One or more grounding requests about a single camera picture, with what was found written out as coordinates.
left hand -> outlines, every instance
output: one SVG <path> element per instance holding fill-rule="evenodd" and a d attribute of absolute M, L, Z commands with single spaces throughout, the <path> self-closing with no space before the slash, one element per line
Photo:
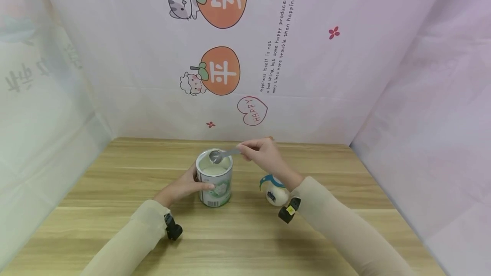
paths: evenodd
<path fill-rule="evenodd" d="M 213 189 L 213 184 L 199 182 L 197 180 L 196 163 L 193 162 L 193 165 L 181 177 L 160 190 L 154 196 L 153 200 L 159 202 L 166 208 L 170 208 L 175 202 L 194 192 Z"/>

yellow sticker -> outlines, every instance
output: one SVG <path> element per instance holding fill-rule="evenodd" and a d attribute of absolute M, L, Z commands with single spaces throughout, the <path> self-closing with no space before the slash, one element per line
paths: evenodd
<path fill-rule="evenodd" d="M 288 208 L 286 210 L 288 211 L 288 213 L 290 213 L 290 215 L 295 214 L 295 209 L 293 209 L 293 207 L 291 207 L 291 206 L 288 206 Z"/>

metal spoon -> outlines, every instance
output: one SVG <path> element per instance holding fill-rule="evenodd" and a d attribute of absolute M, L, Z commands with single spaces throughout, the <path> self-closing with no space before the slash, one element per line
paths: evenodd
<path fill-rule="evenodd" d="M 220 150 L 213 150 L 211 153 L 210 153 L 210 160 L 214 163 L 214 164 L 218 164 L 220 162 L 222 162 L 222 160 L 230 155 L 238 155 L 240 154 L 240 151 L 238 149 L 231 149 L 231 150 L 227 150 L 227 151 L 220 151 Z"/>

formula can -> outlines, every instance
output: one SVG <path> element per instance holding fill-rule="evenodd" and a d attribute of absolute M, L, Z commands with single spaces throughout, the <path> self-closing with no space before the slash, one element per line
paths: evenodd
<path fill-rule="evenodd" d="M 196 170 L 200 182 L 213 183 L 215 188 L 210 191 L 200 191 L 199 198 L 208 207 L 220 207 L 225 205 L 232 195 L 230 189 L 232 183 L 232 157 L 226 157 L 219 164 L 213 164 L 210 160 L 210 153 L 213 150 L 203 151 L 196 159 Z"/>

white backdrop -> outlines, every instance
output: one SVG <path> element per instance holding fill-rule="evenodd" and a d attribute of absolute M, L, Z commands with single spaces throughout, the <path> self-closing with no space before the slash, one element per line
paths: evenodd
<path fill-rule="evenodd" d="M 491 271 L 490 2 L 436 2 L 352 145 L 452 276 Z"/>
<path fill-rule="evenodd" d="M 0 270 L 110 141 L 48 0 L 0 0 Z"/>
<path fill-rule="evenodd" d="M 119 136 L 344 144 L 435 2 L 51 1 Z"/>

